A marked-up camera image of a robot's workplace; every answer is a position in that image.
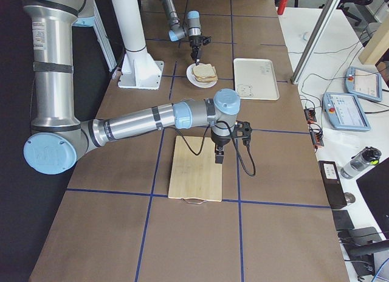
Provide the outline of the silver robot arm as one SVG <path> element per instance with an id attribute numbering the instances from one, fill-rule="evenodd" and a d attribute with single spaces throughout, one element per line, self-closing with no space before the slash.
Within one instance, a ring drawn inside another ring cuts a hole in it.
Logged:
<path id="1" fill-rule="evenodd" d="M 191 47 L 191 59 L 198 66 L 202 56 L 201 46 L 210 42 L 210 37 L 202 34 L 199 12 L 197 10 L 189 11 L 186 22 L 181 22 L 174 1 L 161 1 L 170 27 L 168 31 L 170 41 L 175 42 L 187 38 Z"/>
<path id="2" fill-rule="evenodd" d="M 96 117 L 111 72 L 94 26 L 95 0 L 22 0 L 30 16 L 34 82 L 30 137 L 23 148 L 27 164 L 39 173 L 60 174 L 92 150 L 109 142 L 167 128 L 203 126 L 222 160 L 243 124 L 237 121 L 240 98 L 221 89 L 204 100 L 154 106 L 110 119 Z"/>

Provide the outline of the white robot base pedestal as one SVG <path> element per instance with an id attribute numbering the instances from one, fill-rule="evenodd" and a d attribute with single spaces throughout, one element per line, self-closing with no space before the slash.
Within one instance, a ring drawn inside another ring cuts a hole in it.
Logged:
<path id="1" fill-rule="evenodd" d="M 157 90 L 164 68 L 148 53 L 138 0 L 111 0 L 125 47 L 118 86 Z"/>

